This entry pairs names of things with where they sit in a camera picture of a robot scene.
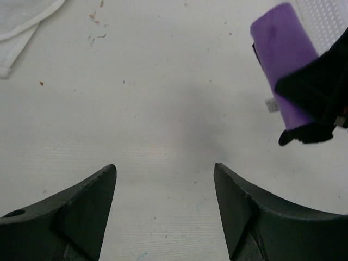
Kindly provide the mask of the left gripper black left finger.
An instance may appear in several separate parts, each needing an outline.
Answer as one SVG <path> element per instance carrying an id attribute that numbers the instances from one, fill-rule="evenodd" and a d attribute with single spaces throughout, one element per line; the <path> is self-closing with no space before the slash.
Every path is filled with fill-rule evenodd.
<path id="1" fill-rule="evenodd" d="M 1 217 L 1 260 L 99 260 L 116 167 Z"/>

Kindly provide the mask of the purple microfiber towel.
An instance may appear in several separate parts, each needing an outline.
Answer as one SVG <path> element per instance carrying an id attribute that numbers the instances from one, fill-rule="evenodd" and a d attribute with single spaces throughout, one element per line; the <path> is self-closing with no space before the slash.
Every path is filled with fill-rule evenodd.
<path id="1" fill-rule="evenodd" d="M 281 3 L 256 19 L 250 33 L 253 49 L 275 92 L 277 82 L 303 68 L 318 57 L 307 33 L 290 3 Z M 285 130 L 278 143 L 285 146 L 293 140 L 303 144 L 317 144 L 333 138 L 333 125 L 317 123 L 303 109 L 273 94 L 280 110 Z"/>

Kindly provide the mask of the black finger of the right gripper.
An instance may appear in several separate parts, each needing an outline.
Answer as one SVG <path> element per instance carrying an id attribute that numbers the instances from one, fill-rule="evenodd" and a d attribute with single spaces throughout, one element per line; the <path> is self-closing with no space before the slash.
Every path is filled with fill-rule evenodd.
<path id="1" fill-rule="evenodd" d="M 315 120 L 347 127 L 347 31 L 323 55 L 280 79 L 275 92 Z"/>

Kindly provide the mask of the white towel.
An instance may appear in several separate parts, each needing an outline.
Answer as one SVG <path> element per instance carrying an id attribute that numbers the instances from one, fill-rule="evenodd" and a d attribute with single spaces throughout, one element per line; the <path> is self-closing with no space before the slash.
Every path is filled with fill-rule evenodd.
<path id="1" fill-rule="evenodd" d="M 1 1 L 1 78 L 10 76 L 11 67 L 40 22 L 51 16 L 64 0 Z"/>

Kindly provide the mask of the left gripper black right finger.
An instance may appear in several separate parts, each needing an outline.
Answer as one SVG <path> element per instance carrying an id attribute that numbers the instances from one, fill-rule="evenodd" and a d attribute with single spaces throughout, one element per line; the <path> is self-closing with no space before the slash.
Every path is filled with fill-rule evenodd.
<path id="1" fill-rule="evenodd" d="M 230 260 L 347 260 L 347 216 L 307 208 L 221 163 L 214 183 Z"/>

